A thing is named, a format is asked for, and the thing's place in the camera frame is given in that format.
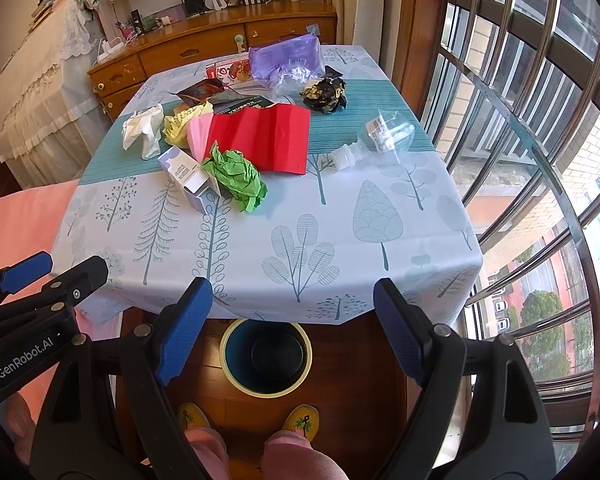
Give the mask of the person left hand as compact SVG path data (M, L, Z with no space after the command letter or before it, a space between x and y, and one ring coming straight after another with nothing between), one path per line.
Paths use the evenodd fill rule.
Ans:
M35 423L26 400L20 393L14 393L6 400L5 420L14 433L15 453L23 465L30 464Z

